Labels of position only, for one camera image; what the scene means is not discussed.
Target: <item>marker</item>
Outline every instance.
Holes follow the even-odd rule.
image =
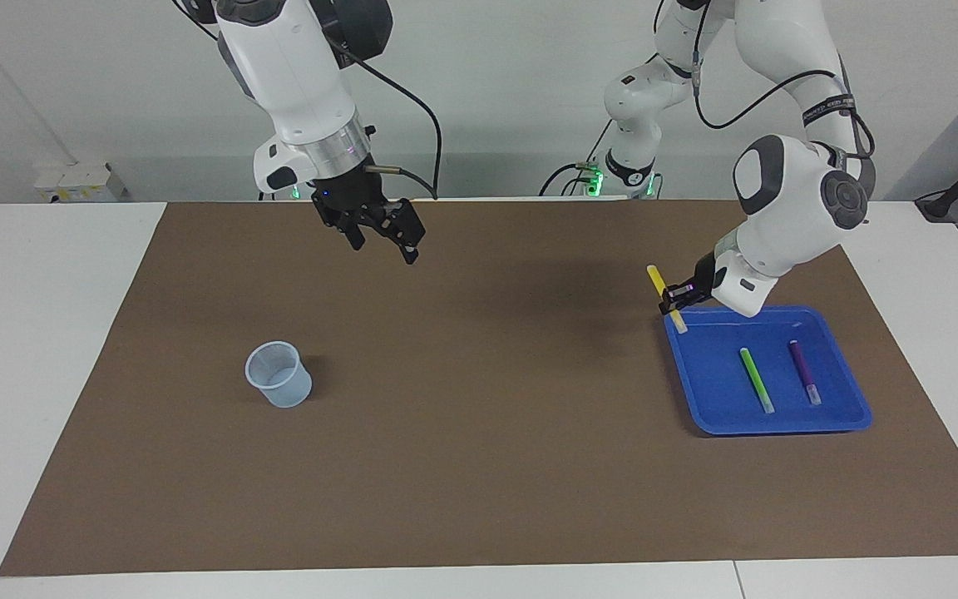
[[[660,276],[660,270],[657,270],[653,265],[649,265],[646,266],[645,272],[649,273],[649,279],[653,281],[653,287],[657,288],[657,295],[660,295],[660,302],[663,303],[664,292],[668,289],[668,286],[664,283],[664,277]],[[675,330],[679,331],[679,334],[685,334],[689,331],[685,326],[684,319],[682,319],[682,314],[678,310],[672,310],[668,315],[675,323]]]
[[[763,412],[775,413],[775,404],[771,403],[768,388],[763,386],[763,379],[760,378],[760,371],[756,369],[753,354],[749,353],[748,348],[741,348],[738,353],[742,357],[742,363],[745,364],[745,370],[748,371],[749,380],[753,382],[753,389],[756,389],[756,395],[759,395],[760,403],[763,404]]]
[[[790,354],[793,355],[793,363],[798,367],[801,382],[805,384],[805,390],[808,391],[808,401],[813,406],[822,405],[822,398],[818,397],[818,387],[815,386],[815,379],[811,375],[811,369],[805,360],[805,354],[801,351],[801,344],[798,344],[796,339],[790,341]]]

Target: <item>yellow marker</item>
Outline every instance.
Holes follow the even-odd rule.
[[[657,293],[660,295],[660,300],[664,300],[664,292],[668,289],[668,286],[664,283],[664,277],[660,276],[660,270],[657,270],[655,266],[649,265],[646,266],[645,272],[649,273],[649,277],[653,280],[653,286],[657,288]],[[672,322],[675,323],[675,330],[679,331],[679,334],[685,334],[689,330],[685,326],[685,321],[682,319],[682,315],[678,310],[670,311],[669,317],[672,318]]]

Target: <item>green marker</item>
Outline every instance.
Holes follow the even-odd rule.
[[[760,378],[760,371],[756,369],[753,354],[749,353],[748,348],[741,348],[738,353],[742,356],[742,363],[745,363],[745,370],[748,371],[748,377],[753,382],[756,395],[759,395],[760,403],[763,404],[763,412],[775,413],[775,404],[771,403],[771,395],[768,395],[768,388],[763,386],[763,379]]]

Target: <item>purple marker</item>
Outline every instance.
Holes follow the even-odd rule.
[[[822,399],[818,397],[818,387],[815,387],[815,379],[812,378],[811,369],[805,361],[805,354],[801,351],[801,344],[798,341],[790,341],[790,354],[793,354],[793,363],[798,367],[798,374],[801,375],[801,382],[805,384],[805,390],[808,391],[808,401],[813,406],[822,404]]]

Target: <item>white table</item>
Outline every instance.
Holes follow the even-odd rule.
[[[0,562],[163,210],[0,205]],[[870,219],[845,250],[958,444],[958,231],[909,204]],[[0,580],[16,595],[917,599],[958,596],[958,557]]]

